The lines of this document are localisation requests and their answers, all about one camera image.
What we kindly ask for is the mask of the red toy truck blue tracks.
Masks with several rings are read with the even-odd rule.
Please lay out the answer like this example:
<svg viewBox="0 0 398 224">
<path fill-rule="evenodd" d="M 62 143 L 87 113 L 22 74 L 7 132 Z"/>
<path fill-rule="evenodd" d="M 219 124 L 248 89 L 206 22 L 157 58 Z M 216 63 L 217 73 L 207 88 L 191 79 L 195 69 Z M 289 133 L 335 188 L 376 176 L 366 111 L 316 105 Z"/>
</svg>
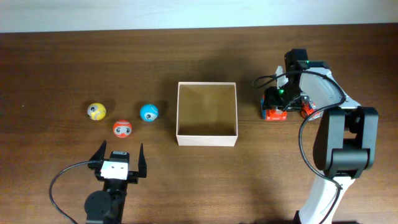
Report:
<svg viewBox="0 0 398 224">
<path fill-rule="evenodd" d="M 287 112 L 278 109 L 265 109 L 265 95 L 261 98 L 262 118 L 266 121 L 285 121 Z"/>
</svg>

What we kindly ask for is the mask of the red toy truck yellow ladder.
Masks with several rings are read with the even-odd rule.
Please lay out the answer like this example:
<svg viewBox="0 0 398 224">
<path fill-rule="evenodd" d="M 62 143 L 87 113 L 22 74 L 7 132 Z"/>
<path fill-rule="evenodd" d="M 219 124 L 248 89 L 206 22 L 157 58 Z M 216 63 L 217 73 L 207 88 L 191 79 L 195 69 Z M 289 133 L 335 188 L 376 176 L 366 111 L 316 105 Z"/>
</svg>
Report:
<svg viewBox="0 0 398 224">
<path fill-rule="evenodd" d="M 303 118 L 307 118 L 310 114 L 317 110 L 315 103 L 308 97 L 302 96 L 302 109 L 300 110 L 300 114 Z"/>
</svg>

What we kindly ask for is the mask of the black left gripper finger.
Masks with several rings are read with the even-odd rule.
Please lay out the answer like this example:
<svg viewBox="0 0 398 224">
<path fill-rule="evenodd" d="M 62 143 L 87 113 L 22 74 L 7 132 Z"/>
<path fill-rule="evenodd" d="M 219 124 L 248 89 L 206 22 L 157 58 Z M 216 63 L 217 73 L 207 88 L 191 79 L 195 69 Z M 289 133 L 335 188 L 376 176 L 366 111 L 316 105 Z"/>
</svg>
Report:
<svg viewBox="0 0 398 224">
<path fill-rule="evenodd" d="M 104 162 L 104 155 L 106 152 L 107 142 L 104 140 L 100 145 L 99 149 L 93 154 L 93 156 L 89 160 L 88 168 L 91 170 L 101 169 Z"/>
<path fill-rule="evenodd" d="M 138 160 L 138 171 L 135 172 L 135 176 L 137 178 L 146 178 L 147 177 L 147 163 L 144 155 L 144 145 L 141 143 L 140 152 L 139 152 L 139 160 Z"/>
</svg>

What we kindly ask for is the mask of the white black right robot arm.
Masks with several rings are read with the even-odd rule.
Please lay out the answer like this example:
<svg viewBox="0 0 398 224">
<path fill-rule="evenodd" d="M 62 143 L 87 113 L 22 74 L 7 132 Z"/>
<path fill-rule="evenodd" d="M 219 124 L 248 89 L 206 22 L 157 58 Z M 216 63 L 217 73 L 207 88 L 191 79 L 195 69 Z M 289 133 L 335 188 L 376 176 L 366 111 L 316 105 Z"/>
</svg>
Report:
<svg viewBox="0 0 398 224">
<path fill-rule="evenodd" d="M 277 84 L 261 98 L 262 117 L 283 121 L 289 111 L 301 112 L 299 136 L 309 121 L 320 119 L 312 163 L 303 140 L 298 140 L 302 159 L 316 177 L 293 222 L 331 223 L 347 189 L 374 164 L 379 114 L 349 97 L 326 62 L 309 60 L 305 49 L 288 51 L 284 60 L 285 65 L 268 77 Z"/>
</svg>

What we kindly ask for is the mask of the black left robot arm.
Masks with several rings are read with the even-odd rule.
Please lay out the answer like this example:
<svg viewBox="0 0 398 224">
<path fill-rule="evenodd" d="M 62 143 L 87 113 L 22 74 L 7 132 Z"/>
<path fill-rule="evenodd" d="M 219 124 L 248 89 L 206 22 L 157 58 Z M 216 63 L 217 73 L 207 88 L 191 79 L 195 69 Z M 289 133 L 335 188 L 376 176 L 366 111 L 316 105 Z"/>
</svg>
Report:
<svg viewBox="0 0 398 224">
<path fill-rule="evenodd" d="M 107 159 L 105 152 L 106 141 L 103 141 L 89 160 L 88 168 L 103 183 L 103 189 L 93 192 L 85 201 L 87 223 L 121 223 L 128 185 L 147 177 L 143 145 L 140 145 L 137 171 L 129 169 L 128 152 L 112 151 Z"/>
</svg>

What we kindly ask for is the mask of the white cardboard box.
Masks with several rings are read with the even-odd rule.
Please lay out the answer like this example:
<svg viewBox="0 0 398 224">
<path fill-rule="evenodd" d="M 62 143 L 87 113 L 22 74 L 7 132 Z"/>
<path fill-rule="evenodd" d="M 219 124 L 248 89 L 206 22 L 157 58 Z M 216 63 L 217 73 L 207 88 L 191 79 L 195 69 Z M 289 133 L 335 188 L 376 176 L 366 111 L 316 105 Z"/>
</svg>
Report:
<svg viewBox="0 0 398 224">
<path fill-rule="evenodd" d="M 179 146 L 228 146 L 238 139 L 235 82 L 179 82 L 176 138 Z"/>
</svg>

